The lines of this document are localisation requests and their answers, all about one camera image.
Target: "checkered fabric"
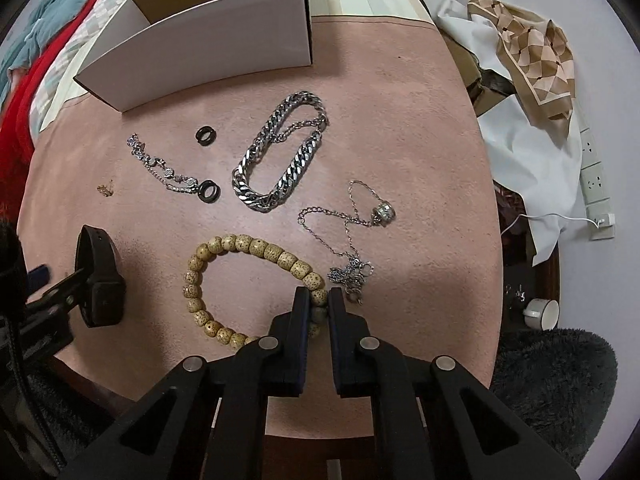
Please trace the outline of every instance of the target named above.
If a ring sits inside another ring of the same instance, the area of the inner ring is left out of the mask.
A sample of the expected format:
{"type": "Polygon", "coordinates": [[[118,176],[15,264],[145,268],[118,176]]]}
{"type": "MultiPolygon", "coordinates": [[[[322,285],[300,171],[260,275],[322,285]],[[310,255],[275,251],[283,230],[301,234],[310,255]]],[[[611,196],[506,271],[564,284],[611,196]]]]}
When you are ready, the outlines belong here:
{"type": "Polygon", "coordinates": [[[467,9],[498,29],[498,58],[509,70],[526,111],[536,119],[556,121],[568,133],[575,97],[574,56],[562,29],[498,0],[469,0],[467,9]]]}
{"type": "Polygon", "coordinates": [[[102,30],[110,17],[124,1],[125,0],[97,0],[92,11],[80,27],[78,27],[78,30],[76,30],[45,74],[31,103],[29,125],[33,142],[36,142],[40,135],[42,121],[51,106],[60,79],[69,66],[69,63],[78,50],[102,30]]]}

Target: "chain link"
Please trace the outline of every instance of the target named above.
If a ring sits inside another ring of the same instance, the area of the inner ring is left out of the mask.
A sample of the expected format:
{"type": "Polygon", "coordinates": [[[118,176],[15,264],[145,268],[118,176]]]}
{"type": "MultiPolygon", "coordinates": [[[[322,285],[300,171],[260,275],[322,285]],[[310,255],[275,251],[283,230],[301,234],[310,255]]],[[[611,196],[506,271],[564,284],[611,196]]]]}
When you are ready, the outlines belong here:
{"type": "Polygon", "coordinates": [[[154,178],[158,179],[169,191],[175,191],[177,193],[198,192],[198,181],[196,178],[177,174],[173,168],[167,166],[164,158],[151,156],[145,153],[146,144],[144,142],[140,142],[138,134],[133,134],[129,139],[127,139],[127,146],[131,147],[131,155],[135,156],[137,160],[142,161],[145,169],[151,173],[154,178]],[[160,168],[163,174],[156,173],[154,168],[160,168]],[[170,180],[176,184],[184,184],[184,186],[174,186],[169,183],[170,180]]]}
{"type": "Polygon", "coordinates": [[[238,198],[250,209],[261,213],[268,213],[283,204],[297,186],[320,147],[322,133],[328,125],[329,119],[318,96],[307,91],[287,96],[271,114],[258,136],[255,137],[254,142],[246,150],[238,167],[232,172],[231,184],[238,198]],[[315,108],[318,116],[315,119],[294,122],[280,132],[293,110],[302,105],[315,108]],[[306,127],[313,127],[315,130],[302,142],[289,167],[273,186],[273,189],[267,194],[254,191],[249,186],[249,174],[252,168],[258,164],[269,145],[285,142],[294,131],[306,127]]]}
{"type": "Polygon", "coordinates": [[[327,275],[327,277],[333,283],[344,285],[348,300],[357,301],[359,304],[362,304],[362,287],[366,284],[367,278],[373,274],[374,266],[371,262],[365,261],[360,257],[360,253],[353,245],[353,239],[351,237],[349,225],[355,224],[364,227],[374,227],[376,225],[384,226],[391,222],[393,218],[395,218],[396,213],[393,211],[393,208],[388,202],[382,200],[382,198],[380,198],[380,195],[378,195],[371,187],[369,187],[361,180],[350,181],[349,199],[351,200],[351,205],[353,206],[353,215],[335,211],[333,209],[325,209],[323,207],[312,206],[304,208],[302,211],[300,211],[300,213],[298,214],[298,224],[300,224],[305,231],[309,232],[316,240],[318,240],[322,245],[324,245],[333,254],[335,254],[335,256],[347,257],[349,259],[349,262],[343,268],[332,267],[329,270],[329,274],[327,275]],[[356,206],[356,202],[353,198],[354,184],[359,184],[360,186],[365,187],[374,197],[376,197],[380,201],[378,207],[375,208],[372,212],[371,220],[365,220],[360,217],[358,207],[356,206]],[[385,209],[386,216],[384,219],[380,216],[381,207],[385,209]],[[344,231],[347,235],[351,252],[335,250],[331,247],[331,245],[324,241],[320,235],[313,231],[311,227],[306,225],[305,217],[306,215],[311,213],[322,213],[324,215],[334,216],[343,220],[344,231]]]}

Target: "metal screw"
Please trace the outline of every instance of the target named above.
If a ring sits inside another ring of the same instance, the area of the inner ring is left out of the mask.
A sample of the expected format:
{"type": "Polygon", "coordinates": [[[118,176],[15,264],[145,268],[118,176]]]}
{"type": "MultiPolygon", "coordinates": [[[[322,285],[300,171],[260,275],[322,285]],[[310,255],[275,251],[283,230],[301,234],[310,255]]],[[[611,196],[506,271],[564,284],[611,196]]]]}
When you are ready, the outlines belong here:
{"type": "Polygon", "coordinates": [[[449,357],[448,355],[441,355],[436,359],[436,366],[440,370],[449,372],[456,367],[456,362],[453,358],[449,357]]]}
{"type": "Polygon", "coordinates": [[[371,336],[363,337],[360,340],[360,346],[362,346],[365,350],[375,350],[380,346],[380,341],[371,336]]]}
{"type": "Polygon", "coordinates": [[[204,362],[202,360],[202,357],[192,355],[191,357],[187,357],[182,362],[182,368],[184,368],[188,372],[195,372],[196,370],[200,370],[203,364],[204,362]]]}
{"type": "Polygon", "coordinates": [[[278,340],[271,335],[265,336],[258,341],[258,345],[263,350],[273,350],[278,346],[278,340]]]}

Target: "chunky silver chain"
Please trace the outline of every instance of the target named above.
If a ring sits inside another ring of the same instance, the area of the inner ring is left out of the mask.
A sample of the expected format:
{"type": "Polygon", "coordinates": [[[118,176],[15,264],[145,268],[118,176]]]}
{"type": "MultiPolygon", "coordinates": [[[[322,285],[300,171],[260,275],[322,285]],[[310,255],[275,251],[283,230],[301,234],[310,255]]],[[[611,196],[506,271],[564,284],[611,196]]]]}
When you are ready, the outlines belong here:
{"type": "Polygon", "coordinates": [[[255,137],[254,142],[246,150],[238,167],[233,170],[231,184],[238,198],[247,207],[261,213],[268,213],[283,204],[297,186],[311,159],[320,147],[322,132],[328,125],[329,119],[318,96],[307,91],[300,91],[287,96],[271,114],[258,136],[255,137]],[[318,116],[315,119],[292,123],[284,131],[280,132],[281,127],[292,111],[302,105],[310,105],[315,108],[318,116]],[[249,186],[249,175],[252,167],[258,164],[269,145],[274,142],[284,142],[295,130],[308,126],[312,126],[315,130],[300,144],[289,167],[273,186],[273,189],[267,194],[260,194],[254,191],[249,186]]]}
{"type": "Polygon", "coordinates": [[[357,301],[362,304],[362,287],[366,284],[367,278],[373,274],[374,266],[371,262],[365,261],[360,257],[360,253],[353,245],[353,239],[351,238],[351,231],[349,229],[350,224],[361,225],[364,227],[374,227],[377,225],[386,226],[396,217],[396,212],[391,207],[389,202],[382,200],[380,195],[378,195],[371,187],[360,180],[351,180],[349,183],[349,199],[351,200],[351,205],[353,206],[353,215],[349,215],[347,213],[342,213],[339,211],[335,211],[332,209],[325,209],[323,207],[307,207],[304,208],[298,214],[298,223],[302,225],[302,227],[309,233],[313,235],[313,237],[318,240],[322,245],[324,245],[327,249],[329,249],[336,256],[347,257],[348,263],[343,267],[332,267],[329,270],[329,274],[327,278],[339,285],[343,285],[345,288],[345,292],[347,293],[347,298],[350,301],[357,301]],[[365,220],[360,217],[360,213],[356,206],[356,202],[353,199],[353,186],[354,184],[359,184],[360,186],[365,187],[370,191],[370,193],[376,197],[380,204],[375,207],[371,213],[371,220],[365,220]],[[351,251],[337,251],[331,247],[327,242],[325,242],[312,228],[306,225],[305,217],[310,213],[322,213],[327,216],[335,216],[336,218],[340,218],[344,221],[344,231],[346,232],[347,239],[349,240],[349,248],[351,251]]]}
{"type": "Polygon", "coordinates": [[[198,192],[198,181],[196,178],[175,173],[173,168],[167,166],[164,158],[145,153],[145,143],[140,142],[138,134],[133,134],[127,139],[127,146],[131,147],[131,155],[135,156],[137,160],[142,161],[145,169],[162,182],[169,191],[175,191],[176,193],[198,192]],[[162,173],[158,173],[156,168],[162,170],[162,173]],[[169,181],[175,182],[176,184],[183,184],[183,186],[174,186],[169,183],[169,181]]]}

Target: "red cloth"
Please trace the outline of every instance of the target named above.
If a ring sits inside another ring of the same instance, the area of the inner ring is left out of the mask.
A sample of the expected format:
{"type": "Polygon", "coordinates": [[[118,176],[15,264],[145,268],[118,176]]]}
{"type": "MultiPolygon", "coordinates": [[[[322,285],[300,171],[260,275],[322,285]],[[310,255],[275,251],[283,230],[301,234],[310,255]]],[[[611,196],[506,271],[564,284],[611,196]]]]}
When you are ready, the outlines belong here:
{"type": "Polygon", "coordinates": [[[17,222],[24,186],[33,155],[33,141],[29,130],[31,101],[47,70],[67,41],[93,9],[96,0],[87,0],[80,13],[63,28],[29,73],[20,81],[6,108],[0,127],[0,215],[17,222]]]}

